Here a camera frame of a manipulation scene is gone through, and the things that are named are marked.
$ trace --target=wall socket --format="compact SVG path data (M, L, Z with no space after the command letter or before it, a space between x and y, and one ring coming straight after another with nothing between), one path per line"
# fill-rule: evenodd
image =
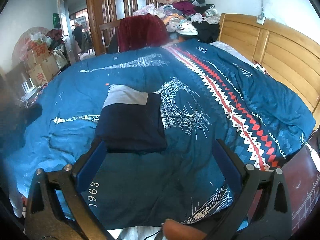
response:
M265 21L265 17L263 16L263 17L261 17L260 15L258 16L258 18L257 18L257 24L261 24L261 25L263 25L264 24L264 21Z

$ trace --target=headboard panel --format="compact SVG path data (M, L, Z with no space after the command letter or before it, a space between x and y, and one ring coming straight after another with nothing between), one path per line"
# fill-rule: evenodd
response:
M320 45L304 34L256 17L222 14L219 41L251 61L261 63L270 75L296 92L320 125Z

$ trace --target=red velvet blanket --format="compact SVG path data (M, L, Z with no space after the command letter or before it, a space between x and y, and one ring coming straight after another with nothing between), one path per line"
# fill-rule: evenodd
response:
M119 51L158 47L168 42L168 33L158 16L151 14L126 17L118 28Z

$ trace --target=wooden chair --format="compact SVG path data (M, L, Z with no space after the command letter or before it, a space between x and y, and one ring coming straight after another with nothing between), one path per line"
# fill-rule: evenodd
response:
M117 20L117 21L105 23L99 26L101 30L102 43L103 43L105 53L107 53L107 48L109 48L110 46L111 39L113 35L115 35L116 29L119 27L120 21L121 20Z

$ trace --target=metal screw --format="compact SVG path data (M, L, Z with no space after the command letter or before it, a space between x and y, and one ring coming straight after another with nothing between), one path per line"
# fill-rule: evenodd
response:
M42 172L42 169L40 169L40 168L36 170L37 175L39 175L41 172Z
M276 168L276 173L281 175L283 173L283 171L280 168Z
M63 167L63 169L64 169L65 171L71 171L72 165L71 165L71 164L67 164L66 166Z
M247 168L248 171L254 170L254 166L252 164L247 164L245 167Z

